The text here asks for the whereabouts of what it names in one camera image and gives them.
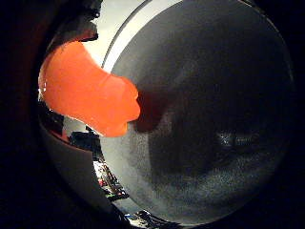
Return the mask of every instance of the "gray curved surface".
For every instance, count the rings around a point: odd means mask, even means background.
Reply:
[[[139,206],[182,224],[245,204],[291,136],[293,80],[275,27],[240,1],[184,1],[158,14],[112,72],[137,86],[142,114],[102,138],[107,163]]]
[[[97,182],[92,152],[68,145],[50,134],[42,125],[41,135],[58,173],[73,191],[95,209],[110,214],[112,205]]]

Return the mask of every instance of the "orange blob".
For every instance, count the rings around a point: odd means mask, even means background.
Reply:
[[[45,60],[39,91],[56,113],[78,119],[104,136],[127,132],[140,115],[138,91],[125,78],[103,71],[81,42],[62,45]]]

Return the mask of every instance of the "white rim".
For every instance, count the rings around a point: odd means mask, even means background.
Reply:
[[[132,38],[160,12],[182,1],[183,0],[153,0],[143,7],[116,37],[106,56],[103,69],[110,73],[116,60],[125,47],[131,42]]]

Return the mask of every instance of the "orange translucent object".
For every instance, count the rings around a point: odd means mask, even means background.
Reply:
[[[78,119],[104,136],[127,132],[140,115],[138,91],[125,78],[103,71],[81,42],[62,45],[45,60],[39,91],[56,113]]]

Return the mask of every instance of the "orange gummy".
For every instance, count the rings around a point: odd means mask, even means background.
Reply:
[[[106,73],[81,42],[62,45],[42,65],[39,91],[54,112],[78,119],[104,136],[127,132],[140,115],[132,82]]]

